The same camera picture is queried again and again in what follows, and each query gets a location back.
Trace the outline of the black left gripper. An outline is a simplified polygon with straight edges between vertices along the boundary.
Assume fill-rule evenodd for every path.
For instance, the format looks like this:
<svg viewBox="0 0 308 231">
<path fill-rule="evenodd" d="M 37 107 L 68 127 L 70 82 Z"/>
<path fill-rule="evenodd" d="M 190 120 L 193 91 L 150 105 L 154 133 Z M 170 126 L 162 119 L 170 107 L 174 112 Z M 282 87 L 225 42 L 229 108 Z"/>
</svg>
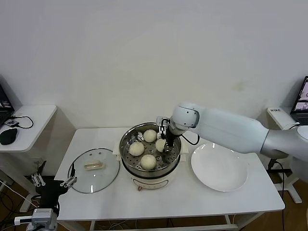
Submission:
<svg viewBox="0 0 308 231">
<path fill-rule="evenodd" d="M 37 171 L 31 175 L 32 182 L 36 187 L 36 193 L 41 196 L 39 208 L 60 209 L 59 197 L 68 191 L 68 187 L 72 187 L 76 181 L 75 165 L 72 163 L 69 172 L 69 178 L 63 180 L 49 180 L 44 182 L 41 174 L 45 167 L 46 161 L 37 168 Z"/>
</svg>

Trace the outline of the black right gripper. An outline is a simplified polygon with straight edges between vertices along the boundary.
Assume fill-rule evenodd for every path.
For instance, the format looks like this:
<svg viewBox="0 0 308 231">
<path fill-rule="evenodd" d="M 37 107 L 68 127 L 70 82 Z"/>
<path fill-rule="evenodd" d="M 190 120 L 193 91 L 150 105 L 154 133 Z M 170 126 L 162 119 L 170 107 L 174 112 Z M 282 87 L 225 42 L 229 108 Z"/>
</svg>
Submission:
<svg viewBox="0 0 308 231">
<path fill-rule="evenodd" d="M 159 128 L 159 137 L 163 140 L 166 140 L 164 145 L 164 152 L 169 152 L 171 147 L 174 146 L 174 140 L 176 139 L 176 135 L 172 133 L 172 129 L 170 126 L 166 127 L 164 125 L 158 125 Z"/>
</svg>

